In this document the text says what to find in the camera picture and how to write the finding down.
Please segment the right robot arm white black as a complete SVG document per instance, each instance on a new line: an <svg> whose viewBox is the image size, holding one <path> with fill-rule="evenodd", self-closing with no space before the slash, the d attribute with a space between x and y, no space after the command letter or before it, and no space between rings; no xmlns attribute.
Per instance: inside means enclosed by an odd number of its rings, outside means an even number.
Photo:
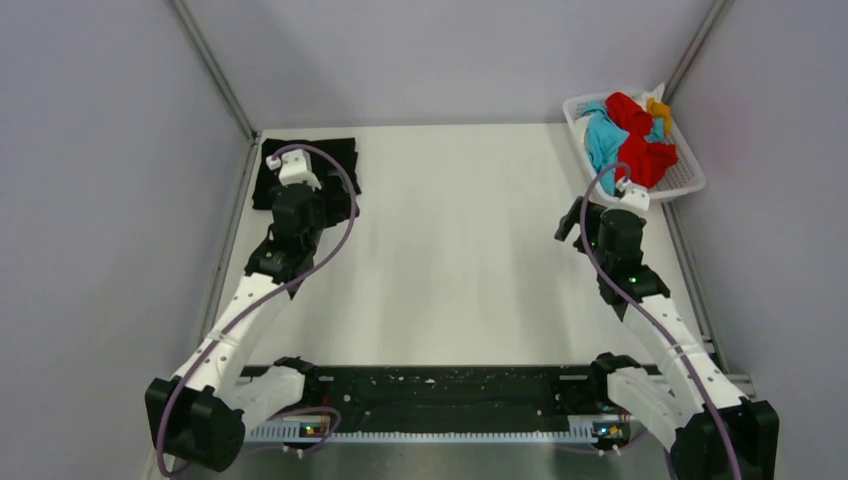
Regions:
<svg viewBox="0 0 848 480"><path fill-rule="evenodd" d="M730 381L678 312L668 286L643 261L645 219L578 197L554 237L579 231L575 249L595 270L598 292L649 353L666 384L627 355L591 364L589 404L624 408L665 449L674 479L772 479L780 420L766 400Z"/></svg>

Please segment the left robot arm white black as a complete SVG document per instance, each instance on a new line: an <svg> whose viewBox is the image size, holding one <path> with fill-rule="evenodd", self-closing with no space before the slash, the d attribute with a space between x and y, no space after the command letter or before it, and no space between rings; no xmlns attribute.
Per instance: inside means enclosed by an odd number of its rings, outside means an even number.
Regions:
<svg viewBox="0 0 848 480"><path fill-rule="evenodd" d="M272 366L250 384L244 367L299 284L314 272L327 226L325 202L306 184L277 187L273 221L250 255L236 292L213 329L169 378L156 378L145 406L156 461L165 478L180 474L171 460L221 472L239 455L248 433L290 406L308 413L320 386L294 367Z"/></svg>

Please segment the folded black t shirt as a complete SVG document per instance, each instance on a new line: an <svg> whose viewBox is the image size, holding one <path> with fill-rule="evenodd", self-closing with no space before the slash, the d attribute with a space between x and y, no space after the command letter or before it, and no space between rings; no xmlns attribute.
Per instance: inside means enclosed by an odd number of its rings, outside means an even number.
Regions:
<svg viewBox="0 0 848 480"><path fill-rule="evenodd" d="M356 194L359 195L361 193L361 188L358 184L356 174L358 152L356 148L356 139L354 137L322 140L282 140L271 138L264 140L261 145L262 156L260 160L260 167L254 185L254 192L252 194L252 207L254 210L270 210L273 203L271 190L274 186L278 186L280 184L277 174L273 173L268 168L265 159L280 148L292 144L310 145L332 156L351 178ZM333 184L334 187L340 187L343 190L344 183L341 180L338 170L320 156L316 156L313 153L311 153L310 156L312 157L312 171L322 183L322 187L326 188L328 193L331 184ZM342 191L341 196L344 199L348 198L348 195L344 190Z"/></svg>

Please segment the red t shirt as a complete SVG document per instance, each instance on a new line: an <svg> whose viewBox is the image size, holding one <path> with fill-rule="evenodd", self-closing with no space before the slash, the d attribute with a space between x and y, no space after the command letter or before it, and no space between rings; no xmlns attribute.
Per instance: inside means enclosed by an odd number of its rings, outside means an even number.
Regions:
<svg viewBox="0 0 848 480"><path fill-rule="evenodd" d="M618 160L630 167L631 181L650 189L663 179L669 168L677 164L678 155L670 143L671 135L664 142L647 142L644 139L650 128L650 119L647 114L636 113L636 104L621 92L615 92L606 99L611 119L630 132L629 139L619 150Z"/></svg>

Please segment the white plastic basket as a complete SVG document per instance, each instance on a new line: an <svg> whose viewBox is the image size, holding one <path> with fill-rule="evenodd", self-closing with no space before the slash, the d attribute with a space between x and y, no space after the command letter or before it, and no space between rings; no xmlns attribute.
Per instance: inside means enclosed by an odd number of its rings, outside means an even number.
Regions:
<svg viewBox="0 0 848 480"><path fill-rule="evenodd" d="M578 118L583 115L584 108L588 102L599 100L606 103L606 99L613 93L615 92L574 96L566 99L562 104L562 111L571 138L579 145L579 163L589 179L594 178L599 172L595 172L583 144L583 134L585 133L588 121L578 120ZM631 97L633 100L636 95L640 94L632 92L621 93ZM676 148L678 162L667 170L663 179L655 187L647 188L650 199L653 202L668 202L700 191L706 186L705 174L673 117L672 120L673 127L670 143Z"/></svg>

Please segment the yellow t shirt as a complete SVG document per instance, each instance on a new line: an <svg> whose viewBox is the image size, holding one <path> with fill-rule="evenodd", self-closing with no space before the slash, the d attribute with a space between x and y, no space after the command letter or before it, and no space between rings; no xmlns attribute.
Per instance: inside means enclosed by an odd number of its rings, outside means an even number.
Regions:
<svg viewBox="0 0 848 480"><path fill-rule="evenodd" d="M646 108L647 112L654 119L660 119L662 121L663 135L665 138L668 138L671 135L673 127L671 108L661 101L655 100L653 97L647 99Z"/></svg>

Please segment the white cloth in basket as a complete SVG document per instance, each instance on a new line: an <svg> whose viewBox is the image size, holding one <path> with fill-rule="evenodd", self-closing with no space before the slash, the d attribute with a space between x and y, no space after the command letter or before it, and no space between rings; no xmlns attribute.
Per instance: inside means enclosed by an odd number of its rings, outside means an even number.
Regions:
<svg viewBox="0 0 848 480"><path fill-rule="evenodd" d="M634 97L634 101L643 109L648 109L648 104L651 101L654 102L662 102L663 96L666 90L666 83L662 82L657 85L653 90L644 91Z"/></svg>

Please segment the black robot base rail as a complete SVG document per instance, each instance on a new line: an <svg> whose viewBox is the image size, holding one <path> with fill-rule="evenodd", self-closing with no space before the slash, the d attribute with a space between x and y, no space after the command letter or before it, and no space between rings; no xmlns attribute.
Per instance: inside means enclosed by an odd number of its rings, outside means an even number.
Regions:
<svg viewBox="0 0 848 480"><path fill-rule="evenodd" d="M295 407L332 407L342 433L571 433L626 424L632 413L600 400L586 365L308 366Z"/></svg>

